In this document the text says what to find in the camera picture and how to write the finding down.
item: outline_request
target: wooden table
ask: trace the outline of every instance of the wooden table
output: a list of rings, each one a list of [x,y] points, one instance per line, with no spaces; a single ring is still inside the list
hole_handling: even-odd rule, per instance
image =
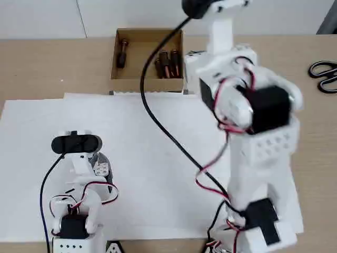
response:
[[[334,95],[316,88],[310,64],[336,60],[337,36],[238,36],[258,52],[261,65],[296,83],[305,99],[299,113],[301,141],[292,169],[299,191],[305,233],[284,252],[336,252],[337,116]],[[204,37],[186,37],[184,48],[205,49]],[[114,39],[0,41],[0,109],[9,99],[62,98],[64,92],[111,89]],[[203,240],[125,241],[128,252],[196,253]],[[43,243],[0,244],[0,252],[46,252]]]

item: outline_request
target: cardboard box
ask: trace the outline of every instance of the cardboard box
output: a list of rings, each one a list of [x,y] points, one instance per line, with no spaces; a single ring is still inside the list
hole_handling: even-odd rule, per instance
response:
[[[163,38],[172,30],[169,29],[132,29],[120,28],[116,33],[113,66],[111,73],[112,89],[114,92],[139,92],[140,77],[144,64],[152,51]],[[125,68],[117,68],[117,56],[120,52],[120,41],[129,42],[126,51]],[[183,32],[177,33],[163,48],[170,51],[177,49],[183,54]],[[154,62],[147,70],[145,90],[150,92],[181,92],[183,90],[183,76],[179,79],[159,79]]]

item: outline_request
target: black cable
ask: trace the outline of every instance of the black cable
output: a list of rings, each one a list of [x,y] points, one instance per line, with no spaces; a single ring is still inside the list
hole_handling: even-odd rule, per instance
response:
[[[155,117],[155,115],[152,113],[150,107],[148,106],[148,103],[146,101],[145,97],[145,91],[144,91],[144,83],[145,83],[145,77],[146,77],[146,72],[148,67],[150,66],[151,62],[155,58],[156,54],[162,49],[167,42],[180,30],[182,29],[189,21],[191,20],[190,17],[186,18],[176,29],[174,29],[160,44],[159,46],[152,52],[150,57],[147,59],[142,76],[141,76],[141,81],[140,81],[140,92],[141,92],[141,97],[142,101],[145,107],[145,110],[151,117],[151,119],[156,123],[156,125],[173,141],[173,143],[184,153],[185,156],[187,156],[190,161],[199,168],[199,170],[202,170],[203,167],[184,149],[184,147],[176,140],[175,137],[173,137],[170,132],[159,122],[159,120]],[[224,187],[208,172],[205,173],[217,186],[218,188],[226,195],[228,195],[227,191],[224,189]]]
[[[207,242],[211,242],[211,230],[214,228],[215,223],[216,223],[216,221],[217,221],[217,218],[218,218],[218,216],[219,216],[219,213],[220,213],[220,211],[221,211],[221,208],[223,207],[224,204],[226,204],[226,200],[223,200],[223,201],[220,203],[219,207],[218,207],[217,210],[216,210],[216,213],[215,213],[214,219],[213,219],[213,221],[212,221],[212,224],[210,225],[210,227],[209,227],[208,230],[207,230]]]
[[[69,151],[64,152],[63,154],[61,154],[61,156],[56,160],[56,162],[54,162],[54,164],[48,170],[47,174],[44,176],[44,179],[42,181],[41,188],[40,188],[40,213],[41,213],[41,218],[42,218],[42,223],[43,223],[44,235],[46,237],[47,253],[50,253],[51,249],[50,249],[50,245],[49,245],[49,238],[48,238],[48,230],[47,230],[46,220],[45,220],[44,213],[43,213],[43,205],[42,205],[43,188],[44,188],[44,185],[46,183],[46,180],[47,180],[49,174],[53,171],[53,169],[56,167],[56,165],[64,158],[64,156],[68,152]]]

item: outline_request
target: scissors handle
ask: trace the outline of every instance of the scissors handle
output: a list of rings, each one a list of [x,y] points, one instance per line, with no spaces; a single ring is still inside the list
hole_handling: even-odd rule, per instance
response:
[[[322,72],[315,72],[315,68],[319,66],[328,66],[331,67],[330,70],[325,70]],[[323,76],[326,77],[333,77],[337,73],[337,62],[331,62],[331,61],[319,61],[314,64],[312,64],[309,68],[308,74],[311,78],[320,78]]]
[[[334,81],[337,81],[337,75],[331,76],[329,79],[323,80],[318,84],[318,89],[326,94],[333,94],[337,93],[337,89],[327,89],[324,86],[328,83],[333,83]]]

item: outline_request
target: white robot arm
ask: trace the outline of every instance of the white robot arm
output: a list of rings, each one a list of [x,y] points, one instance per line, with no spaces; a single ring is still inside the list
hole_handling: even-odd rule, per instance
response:
[[[110,162],[99,152],[102,140],[89,132],[65,132],[53,140],[52,148],[56,153],[63,153],[79,142],[81,145],[74,146],[76,148],[66,156],[72,161],[76,178],[68,191],[54,196],[49,204],[54,217],[53,253],[123,252],[119,242],[112,243],[106,251],[99,219],[102,205],[118,197],[118,189],[112,183]]]
[[[219,128],[232,133],[228,193],[231,205],[245,214],[228,210],[242,231],[234,248],[233,232],[215,230],[213,238],[222,242],[217,249],[264,253],[293,245],[298,231],[284,214],[293,194],[290,157],[300,128],[293,112],[303,106],[302,93],[295,84],[258,66],[250,47],[233,47],[232,18],[250,1],[213,1],[202,14],[195,2],[183,1],[183,8],[187,15],[209,22],[210,40],[207,51],[185,57],[187,83],[200,86],[199,95]]]

